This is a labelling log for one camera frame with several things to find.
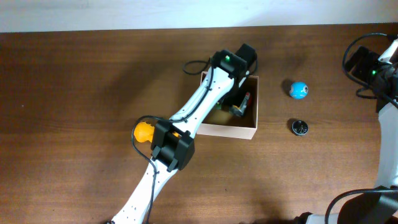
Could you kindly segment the orange rubber toy figure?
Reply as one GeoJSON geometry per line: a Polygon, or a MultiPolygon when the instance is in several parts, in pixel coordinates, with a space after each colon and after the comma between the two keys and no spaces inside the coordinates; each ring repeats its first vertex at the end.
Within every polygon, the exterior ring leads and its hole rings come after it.
{"type": "Polygon", "coordinates": [[[132,142],[154,144],[165,144],[168,141],[178,141],[181,135],[176,132],[170,122],[159,121],[156,124],[150,124],[146,121],[140,121],[132,132],[132,142]]]}

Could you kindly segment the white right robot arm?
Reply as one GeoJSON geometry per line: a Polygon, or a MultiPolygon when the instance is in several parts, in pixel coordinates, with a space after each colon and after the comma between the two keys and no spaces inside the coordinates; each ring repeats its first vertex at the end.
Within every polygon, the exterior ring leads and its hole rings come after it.
{"type": "Polygon", "coordinates": [[[381,149],[375,186],[342,193],[325,214],[306,212],[294,223],[397,223],[397,35],[386,38],[391,44],[382,54],[360,46],[342,60],[343,73],[361,85],[356,95],[362,97],[362,91],[371,90],[370,97],[376,100],[381,149]]]}

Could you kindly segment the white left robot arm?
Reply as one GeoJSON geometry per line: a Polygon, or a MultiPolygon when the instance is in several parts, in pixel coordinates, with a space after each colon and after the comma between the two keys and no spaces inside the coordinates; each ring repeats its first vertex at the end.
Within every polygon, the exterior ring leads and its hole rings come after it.
{"type": "Polygon", "coordinates": [[[184,169],[195,152],[198,128],[217,102],[234,96],[257,64],[253,47],[243,44],[232,53],[221,50],[207,61],[207,74],[198,89],[169,119],[157,121],[150,137],[151,156],[147,169],[122,209],[110,223],[148,223],[152,206],[164,185],[184,169]]]}

